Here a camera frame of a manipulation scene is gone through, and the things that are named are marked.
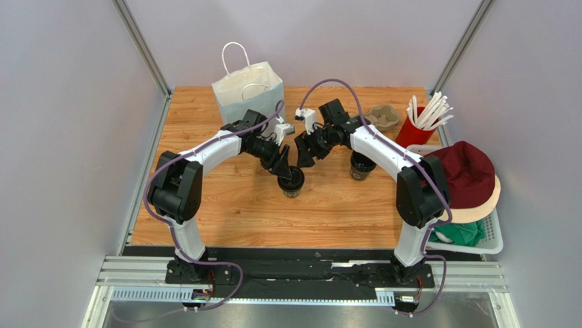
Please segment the single black coffee cup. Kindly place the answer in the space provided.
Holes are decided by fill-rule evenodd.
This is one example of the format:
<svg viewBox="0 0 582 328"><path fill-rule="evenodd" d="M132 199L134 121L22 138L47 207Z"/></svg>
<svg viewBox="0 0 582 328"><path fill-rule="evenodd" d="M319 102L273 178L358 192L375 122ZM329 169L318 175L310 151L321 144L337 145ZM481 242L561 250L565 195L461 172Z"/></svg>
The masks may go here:
<svg viewBox="0 0 582 328"><path fill-rule="evenodd" d="M285 184L285 185L281 185L280 188L286 197L294 198L294 197L299 196L303 186L302 185Z"/></svg>

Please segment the white paper bag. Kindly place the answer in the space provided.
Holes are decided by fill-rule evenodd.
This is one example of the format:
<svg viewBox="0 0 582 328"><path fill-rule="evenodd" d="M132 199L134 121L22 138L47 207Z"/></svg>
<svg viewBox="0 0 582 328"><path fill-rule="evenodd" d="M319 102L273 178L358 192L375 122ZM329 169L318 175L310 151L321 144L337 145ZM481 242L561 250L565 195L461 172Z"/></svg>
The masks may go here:
<svg viewBox="0 0 582 328"><path fill-rule="evenodd" d="M245 65L230 70L225 60L226 48L236 45L242 49ZM277 103L285 98L284 83L268 61L252 64L247 51L238 42L228 42L221 51L225 76L211 84L219 108L222 123L234 123L242 119L248 109L270 116Z"/></svg>

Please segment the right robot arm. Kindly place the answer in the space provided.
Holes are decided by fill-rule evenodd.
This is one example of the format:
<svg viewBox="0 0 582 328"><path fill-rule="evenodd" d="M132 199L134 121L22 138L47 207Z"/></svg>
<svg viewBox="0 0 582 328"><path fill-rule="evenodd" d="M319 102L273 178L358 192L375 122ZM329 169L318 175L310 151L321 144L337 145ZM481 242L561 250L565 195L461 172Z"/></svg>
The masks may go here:
<svg viewBox="0 0 582 328"><path fill-rule="evenodd" d="M396 210L403 220L388 276L398 286L416 282L425 263L431 225L449 208L450 193L443 166L434 155L422 157L387 139L363 115L351 117L338 99L318 111L298 108L295 120L305 132L295 137L297 165L312 167L335 146L352 150L351 174L365 176L380 167L396 182Z"/></svg>

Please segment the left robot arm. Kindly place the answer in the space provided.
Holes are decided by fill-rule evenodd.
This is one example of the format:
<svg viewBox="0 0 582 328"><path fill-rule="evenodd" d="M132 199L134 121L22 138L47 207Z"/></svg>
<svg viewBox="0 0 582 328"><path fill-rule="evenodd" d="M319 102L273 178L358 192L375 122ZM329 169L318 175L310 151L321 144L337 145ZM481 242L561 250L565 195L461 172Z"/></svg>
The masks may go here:
<svg viewBox="0 0 582 328"><path fill-rule="evenodd" d="M277 118L249 109L241 120L222 126L203 144L181 153L166 151L159 157L143 203L148 213L170 230L175 256L167 267L169 281L208 283L217 267L236 268L231 262L209 261L197 224L204 176L222 162L246 153L276 176L279 188L288 196L294 197L303 187L305 176L289 164L290 148L282 144L286 125L279 123L272 137L262 134Z"/></svg>

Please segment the black plastic cup lid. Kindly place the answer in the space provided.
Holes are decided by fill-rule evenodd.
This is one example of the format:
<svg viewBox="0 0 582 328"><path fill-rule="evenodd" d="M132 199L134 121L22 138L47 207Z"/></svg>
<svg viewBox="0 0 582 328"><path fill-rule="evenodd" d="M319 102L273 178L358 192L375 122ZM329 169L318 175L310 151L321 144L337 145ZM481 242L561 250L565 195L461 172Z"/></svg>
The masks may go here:
<svg viewBox="0 0 582 328"><path fill-rule="evenodd" d="M290 173L291 173L290 178L284 177L277 178L277 183L279 187L281 188L282 191L285 192L300 191L305 183L305 175L303 171L296 166L291 166Z"/></svg>

